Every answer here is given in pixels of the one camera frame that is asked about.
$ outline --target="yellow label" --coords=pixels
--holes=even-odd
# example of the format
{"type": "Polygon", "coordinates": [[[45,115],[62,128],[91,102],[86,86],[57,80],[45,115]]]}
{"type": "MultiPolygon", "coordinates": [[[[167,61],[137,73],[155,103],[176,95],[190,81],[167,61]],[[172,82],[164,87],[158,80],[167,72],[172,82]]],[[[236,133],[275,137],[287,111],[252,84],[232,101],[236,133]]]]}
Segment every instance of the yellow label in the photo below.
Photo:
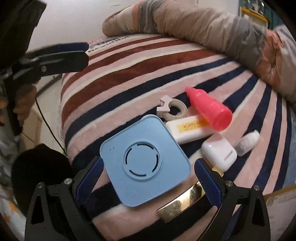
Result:
{"type": "Polygon", "coordinates": [[[195,120],[195,121],[177,125],[177,128],[179,130],[179,133],[182,133],[185,131],[192,131],[203,126],[207,126],[208,124],[209,123],[207,122],[206,119],[201,119],[201,120],[195,120]]]}

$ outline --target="rolled blanket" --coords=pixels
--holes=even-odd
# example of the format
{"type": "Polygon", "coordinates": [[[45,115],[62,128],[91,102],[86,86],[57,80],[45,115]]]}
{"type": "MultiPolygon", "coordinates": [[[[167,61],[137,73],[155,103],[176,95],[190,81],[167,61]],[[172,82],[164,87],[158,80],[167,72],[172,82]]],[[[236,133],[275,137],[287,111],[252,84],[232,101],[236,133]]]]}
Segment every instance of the rolled blanket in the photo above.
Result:
{"type": "Polygon", "coordinates": [[[296,107],[296,43],[286,27],[271,31],[213,8],[148,0],[113,14],[102,28],[109,37],[158,33],[202,44],[246,66],[296,107]]]}

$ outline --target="silver bolt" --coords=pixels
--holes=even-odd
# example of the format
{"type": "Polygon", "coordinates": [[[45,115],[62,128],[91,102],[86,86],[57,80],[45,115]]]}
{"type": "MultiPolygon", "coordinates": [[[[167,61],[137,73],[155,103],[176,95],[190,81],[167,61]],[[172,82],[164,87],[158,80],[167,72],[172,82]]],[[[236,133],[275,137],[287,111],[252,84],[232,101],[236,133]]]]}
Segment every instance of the silver bolt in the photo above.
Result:
{"type": "Polygon", "coordinates": [[[256,191],[259,191],[259,190],[260,190],[260,187],[259,187],[258,185],[254,185],[254,189],[255,189],[256,191]]]}
{"type": "Polygon", "coordinates": [[[41,71],[42,71],[43,73],[46,72],[46,71],[47,71],[46,66],[42,66],[42,67],[41,67],[41,71]]]}
{"type": "Polygon", "coordinates": [[[42,188],[43,187],[43,182],[40,182],[37,184],[37,188],[42,188]]]}
{"type": "Polygon", "coordinates": [[[232,181],[226,181],[225,182],[226,186],[232,187],[233,186],[233,182],[232,181]]]}
{"type": "Polygon", "coordinates": [[[67,179],[64,181],[64,184],[69,185],[71,182],[72,182],[72,179],[71,179],[71,178],[67,178],[67,179]]]}

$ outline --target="blue square box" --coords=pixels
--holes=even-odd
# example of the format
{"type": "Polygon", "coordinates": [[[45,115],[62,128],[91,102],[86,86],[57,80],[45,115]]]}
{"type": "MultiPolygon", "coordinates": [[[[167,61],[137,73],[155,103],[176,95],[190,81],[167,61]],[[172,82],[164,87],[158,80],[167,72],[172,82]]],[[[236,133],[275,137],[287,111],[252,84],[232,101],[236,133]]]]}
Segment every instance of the blue square box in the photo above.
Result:
{"type": "Polygon", "coordinates": [[[129,207],[167,192],[190,174],[188,158],[155,115],[104,141],[100,155],[120,201],[129,207]]]}

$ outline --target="black cable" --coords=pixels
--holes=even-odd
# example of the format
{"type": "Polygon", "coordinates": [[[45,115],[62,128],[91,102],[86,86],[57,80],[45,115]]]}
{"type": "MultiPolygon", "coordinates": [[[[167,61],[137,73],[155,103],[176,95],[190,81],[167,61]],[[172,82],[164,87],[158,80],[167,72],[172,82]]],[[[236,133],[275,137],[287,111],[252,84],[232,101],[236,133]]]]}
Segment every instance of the black cable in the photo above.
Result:
{"type": "Polygon", "coordinates": [[[35,101],[36,101],[37,108],[38,108],[38,110],[39,110],[39,112],[40,112],[40,114],[41,114],[41,116],[42,116],[42,119],[44,120],[45,124],[47,125],[47,128],[49,129],[49,131],[50,131],[50,133],[52,134],[53,138],[54,138],[54,139],[56,140],[56,142],[59,144],[59,146],[61,147],[61,149],[63,150],[63,152],[67,155],[65,149],[62,147],[62,145],[59,143],[59,141],[57,140],[57,138],[54,136],[54,134],[53,134],[51,128],[49,127],[47,121],[45,120],[45,118],[44,118],[44,116],[43,116],[43,114],[42,114],[42,112],[41,112],[40,106],[39,106],[39,104],[38,104],[37,98],[35,98],[35,101]]]}

